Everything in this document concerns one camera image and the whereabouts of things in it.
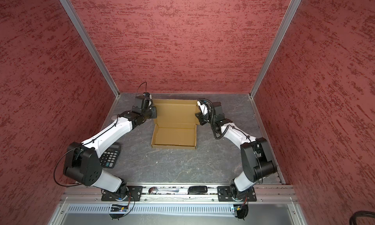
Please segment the brown cardboard box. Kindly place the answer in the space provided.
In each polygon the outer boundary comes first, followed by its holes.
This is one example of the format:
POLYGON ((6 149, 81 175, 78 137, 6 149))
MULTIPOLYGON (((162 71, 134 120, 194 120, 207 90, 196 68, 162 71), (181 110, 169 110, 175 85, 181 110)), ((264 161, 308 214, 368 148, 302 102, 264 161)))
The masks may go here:
POLYGON ((157 118, 151 147, 155 149, 197 148, 196 113, 200 112, 196 100, 155 99, 157 118))

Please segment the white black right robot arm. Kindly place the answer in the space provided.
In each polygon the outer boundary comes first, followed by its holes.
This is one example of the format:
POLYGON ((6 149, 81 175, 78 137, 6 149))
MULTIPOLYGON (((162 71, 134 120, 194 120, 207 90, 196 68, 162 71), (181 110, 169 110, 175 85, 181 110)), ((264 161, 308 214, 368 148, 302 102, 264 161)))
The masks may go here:
POLYGON ((202 112, 196 113, 195 116, 200 125, 210 125, 215 139, 227 138, 240 149, 242 172, 229 186, 232 198, 243 199, 256 183, 277 172, 272 155, 267 151, 269 143, 265 138, 247 134, 229 119, 216 121, 215 116, 209 117, 202 112))

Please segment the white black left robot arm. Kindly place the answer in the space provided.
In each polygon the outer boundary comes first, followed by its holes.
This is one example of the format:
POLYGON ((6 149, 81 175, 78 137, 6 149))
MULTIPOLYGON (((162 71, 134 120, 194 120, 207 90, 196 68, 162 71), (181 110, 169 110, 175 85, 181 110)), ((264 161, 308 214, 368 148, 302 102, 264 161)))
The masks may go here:
POLYGON ((61 157, 64 160, 63 175, 77 182, 74 186, 99 188, 112 195, 116 201, 130 198, 125 180, 103 170, 100 158, 120 137, 146 120, 155 118, 157 111, 154 106, 138 113, 133 109, 113 116, 112 124, 93 137, 68 146, 67 152, 61 157))

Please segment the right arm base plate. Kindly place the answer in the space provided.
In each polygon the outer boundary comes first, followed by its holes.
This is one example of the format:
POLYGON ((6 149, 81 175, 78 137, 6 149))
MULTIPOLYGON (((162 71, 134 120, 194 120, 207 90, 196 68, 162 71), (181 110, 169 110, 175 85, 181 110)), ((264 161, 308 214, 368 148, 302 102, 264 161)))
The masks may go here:
POLYGON ((240 192, 235 185, 218 186, 217 187, 218 200, 220 202, 256 202, 257 197, 253 187, 240 192))

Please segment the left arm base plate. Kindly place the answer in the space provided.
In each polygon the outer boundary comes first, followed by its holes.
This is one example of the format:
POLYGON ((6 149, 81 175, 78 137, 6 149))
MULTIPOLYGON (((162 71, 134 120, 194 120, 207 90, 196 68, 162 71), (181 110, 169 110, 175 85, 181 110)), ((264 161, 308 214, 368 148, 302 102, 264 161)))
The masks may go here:
POLYGON ((143 192, 142 186, 122 186, 116 192, 102 190, 101 201, 103 202, 116 202, 125 203, 129 201, 140 201, 143 192))

